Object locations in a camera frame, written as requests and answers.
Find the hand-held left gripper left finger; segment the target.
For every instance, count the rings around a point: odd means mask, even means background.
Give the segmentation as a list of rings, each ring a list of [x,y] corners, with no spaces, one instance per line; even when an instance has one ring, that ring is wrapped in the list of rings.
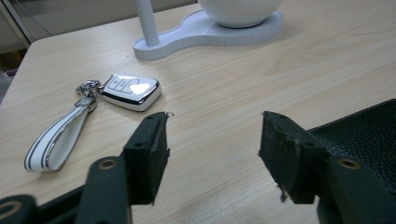
[[[130,205],[155,201],[170,156],[167,120],[165,112],[146,116],[120,154],[126,165]]]

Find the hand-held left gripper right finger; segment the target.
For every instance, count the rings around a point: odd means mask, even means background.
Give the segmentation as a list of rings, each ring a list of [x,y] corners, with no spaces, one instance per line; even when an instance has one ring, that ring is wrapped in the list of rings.
[[[287,116],[264,111],[259,156],[282,190],[294,203],[310,204],[319,186],[318,169],[328,156],[325,147]]]

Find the white bowl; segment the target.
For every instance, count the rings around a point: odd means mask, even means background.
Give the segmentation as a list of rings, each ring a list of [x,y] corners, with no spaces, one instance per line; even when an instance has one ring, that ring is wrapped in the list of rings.
[[[246,28],[262,23],[284,0],[198,0],[202,10],[221,26]]]

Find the white stand with pole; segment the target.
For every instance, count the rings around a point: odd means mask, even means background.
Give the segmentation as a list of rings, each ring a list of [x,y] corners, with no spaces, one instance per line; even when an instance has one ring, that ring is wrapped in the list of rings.
[[[266,42],[277,36],[283,26],[279,9],[258,25],[229,28],[216,23],[200,8],[174,29],[159,33],[150,0],[136,0],[136,6],[143,37],[134,43],[134,56],[145,61],[159,60],[190,47],[235,47]]]

